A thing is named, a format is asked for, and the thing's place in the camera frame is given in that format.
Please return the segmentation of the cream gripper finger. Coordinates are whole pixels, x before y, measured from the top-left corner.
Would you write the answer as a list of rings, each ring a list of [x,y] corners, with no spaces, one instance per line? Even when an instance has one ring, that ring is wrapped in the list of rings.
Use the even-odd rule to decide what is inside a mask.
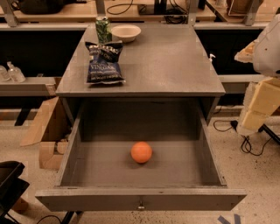
[[[256,133],[279,107],[280,80],[278,78],[266,78],[258,83],[251,82],[245,92],[237,132],[240,135]]]

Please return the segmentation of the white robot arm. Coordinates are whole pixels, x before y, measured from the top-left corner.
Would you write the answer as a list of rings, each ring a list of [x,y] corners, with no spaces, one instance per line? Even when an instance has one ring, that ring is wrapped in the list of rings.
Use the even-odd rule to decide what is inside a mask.
[[[240,135],[249,136],[280,107],[280,15],[275,15],[257,39],[234,59],[251,62],[254,70],[265,76],[258,83],[250,82],[245,92],[236,129]]]

